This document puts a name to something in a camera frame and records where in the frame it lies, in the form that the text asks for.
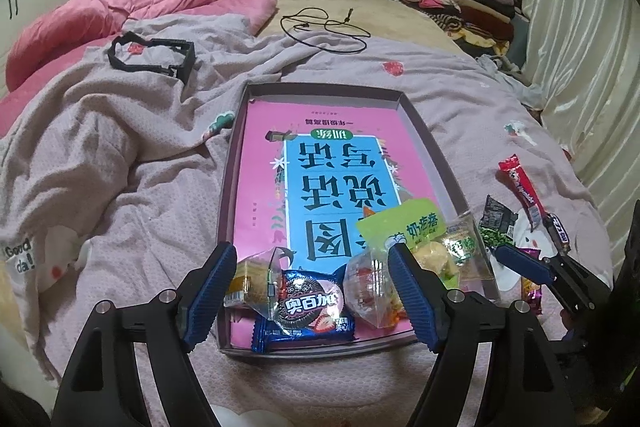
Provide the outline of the dark tray with pink book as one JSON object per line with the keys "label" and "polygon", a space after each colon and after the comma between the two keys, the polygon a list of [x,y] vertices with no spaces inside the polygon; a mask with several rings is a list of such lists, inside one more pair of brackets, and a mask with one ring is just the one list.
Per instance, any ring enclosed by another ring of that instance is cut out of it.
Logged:
{"label": "dark tray with pink book", "polygon": [[251,84],[233,126],[218,237],[240,258],[279,254],[285,269],[332,273],[364,251],[358,222],[412,202],[408,239],[454,250],[454,285],[498,288],[461,188],[401,92],[322,83]]}

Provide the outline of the dark green pea snack pack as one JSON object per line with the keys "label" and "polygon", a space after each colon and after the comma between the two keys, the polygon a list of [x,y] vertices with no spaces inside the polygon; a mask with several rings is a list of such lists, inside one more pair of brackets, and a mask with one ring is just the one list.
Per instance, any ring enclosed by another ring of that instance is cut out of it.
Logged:
{"label": "dark green pea snack pack", "polygon": [[514,246],[514,228],[518,215],[490,195],[486,197],[482,219],[478,224],[485,247],[494,251],[502,245]]}

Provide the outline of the pink duvet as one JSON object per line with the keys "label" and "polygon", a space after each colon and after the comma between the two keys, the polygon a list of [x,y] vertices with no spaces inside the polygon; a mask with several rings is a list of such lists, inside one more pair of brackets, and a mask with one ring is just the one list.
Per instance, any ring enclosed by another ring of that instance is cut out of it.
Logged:
{"label": "pink duvet", "polygon": [[56,75],[78,61],[89,46],[102,46],[127,22],[163,15],[241,14],[257,35],[278,0],[68,0],[26,26],[9,50],[1,100],[1,133],[7,134],[26,105]]}

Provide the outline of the purple biscuit snack pack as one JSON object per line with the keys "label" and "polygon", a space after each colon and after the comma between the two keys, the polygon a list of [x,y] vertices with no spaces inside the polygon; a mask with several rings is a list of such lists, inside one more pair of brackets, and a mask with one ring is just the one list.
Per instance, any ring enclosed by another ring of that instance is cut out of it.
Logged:
{"label": "purple biscuit snack pack", "polygon": [[[533,259],[540,259],[540,250],[535,248],[522,248],[524,254]],[[521,298],[529,305],[533,314],[542,313],[542,286],[532,282],[526,277],[521,277]]]}

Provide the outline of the blue Oreo style pack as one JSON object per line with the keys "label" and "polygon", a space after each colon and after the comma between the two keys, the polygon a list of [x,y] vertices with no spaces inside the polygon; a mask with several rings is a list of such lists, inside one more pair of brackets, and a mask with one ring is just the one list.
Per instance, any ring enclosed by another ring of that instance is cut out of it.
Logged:
{"label": "blue Oreo style pack", "polygon": [[346,306],[346,267],[333,273],[285,270],[271,319],[257,317],[252,351],[267,353],[355,339],[355,319]]}

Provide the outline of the pile of folded clothes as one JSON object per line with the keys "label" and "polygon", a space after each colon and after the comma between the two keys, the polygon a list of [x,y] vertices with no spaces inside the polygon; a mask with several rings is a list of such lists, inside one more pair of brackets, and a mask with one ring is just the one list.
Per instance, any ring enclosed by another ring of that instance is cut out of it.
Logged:
{"label": "pile of folded clothes", "polygon": [[526,36],[523,0],[400,0],[434,22],[472,57],[506,56]]}

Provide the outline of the red wrapped snack bar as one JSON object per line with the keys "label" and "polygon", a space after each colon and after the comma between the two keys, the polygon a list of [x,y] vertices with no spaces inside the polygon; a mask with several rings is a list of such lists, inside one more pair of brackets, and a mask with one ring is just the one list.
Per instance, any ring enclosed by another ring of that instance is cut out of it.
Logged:
{"label": "red wrapped snack bar", "polygon": [[530,181],[528,174],[521,164],[520,158],[512,155],[498,162],[499,170],[505,174],[514,188],[516,196],[522,203],[529,220],[530,229],[535,230],[544,223],[546,210]]}

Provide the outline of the mauve bed blanket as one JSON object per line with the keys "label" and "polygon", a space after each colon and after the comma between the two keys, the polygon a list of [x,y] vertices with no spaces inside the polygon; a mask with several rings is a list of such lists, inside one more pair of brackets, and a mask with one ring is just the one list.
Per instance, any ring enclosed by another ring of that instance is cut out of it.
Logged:
{"label": "mauve bed blanket", "polygon": [[238,14],[165,15],[130,29],[192,42],[189,80],[119,72],[93,48],[1,142],[1,252],[28,349],[49,381],[61,380],[98,301],[145,303],[212,252],[230,135],[208,128],[252,83],[405,93],[475,216],[487,196],[518,207],[497,176],[500,161],[518,156],[575,258],[612,280],[608,233],[561,147],[471,57],[382,38],[346,55],[345,40],[326,34],[307,44],[255,37]]}

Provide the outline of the white curtain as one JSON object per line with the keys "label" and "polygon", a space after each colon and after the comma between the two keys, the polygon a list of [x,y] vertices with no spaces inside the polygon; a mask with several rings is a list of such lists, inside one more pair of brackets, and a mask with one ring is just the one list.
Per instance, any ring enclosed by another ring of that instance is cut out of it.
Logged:
{"label": "white curtain", "polygon": [[570,153],[610,238],[614,270],[639,198],[639,3],[525,0],[526,70],[542,122]]}

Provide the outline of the green milk snack bag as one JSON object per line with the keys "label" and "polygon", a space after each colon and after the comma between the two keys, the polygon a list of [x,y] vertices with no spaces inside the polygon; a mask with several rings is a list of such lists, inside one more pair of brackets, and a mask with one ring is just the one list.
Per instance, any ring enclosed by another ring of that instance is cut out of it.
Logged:
{"label": "green milk snack bag", "polygon": [[424,270],[438,275],[449,289],[476,291],[499,298],[494,272],[471,213],[447,220],[431,199],[408,199],[358,221],[357,230],[369,251],[386,254],[405,244]]}

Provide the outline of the brown Snickers bar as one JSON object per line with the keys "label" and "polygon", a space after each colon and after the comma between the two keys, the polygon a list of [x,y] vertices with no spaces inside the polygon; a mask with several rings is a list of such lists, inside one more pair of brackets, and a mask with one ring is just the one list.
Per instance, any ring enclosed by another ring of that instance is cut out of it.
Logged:
{"label": "brown Snickers bar", "polygon": [[562,225],[559,217],[552,212],[548,212],[544,217],[544,226],[556,250],[560,254],[567,255],[570,252],[570,236],[568,236],[566,228]]}

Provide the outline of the clear red candy bag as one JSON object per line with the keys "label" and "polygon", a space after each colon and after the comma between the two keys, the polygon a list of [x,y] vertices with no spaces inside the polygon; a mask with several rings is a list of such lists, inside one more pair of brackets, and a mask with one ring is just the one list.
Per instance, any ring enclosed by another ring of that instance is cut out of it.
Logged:
{"label": "clear red candy bag", "polygon": [[350,259],[343,291],[349,311],[375,329],[391,329],[406,317],[383,251],[367,249]]}

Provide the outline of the orange clear cake pack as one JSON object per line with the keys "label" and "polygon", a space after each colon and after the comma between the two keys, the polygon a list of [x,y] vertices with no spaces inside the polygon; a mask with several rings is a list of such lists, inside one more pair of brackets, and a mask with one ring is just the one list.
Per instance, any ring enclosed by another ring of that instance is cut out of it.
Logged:
{"label": "orange clear cake pack", "polygon": [[293,251],[278,246],[239,261],[224,295],[224,307],[253,310],[272,320],[284,291],[284,272],[291,268],[293,259]]}

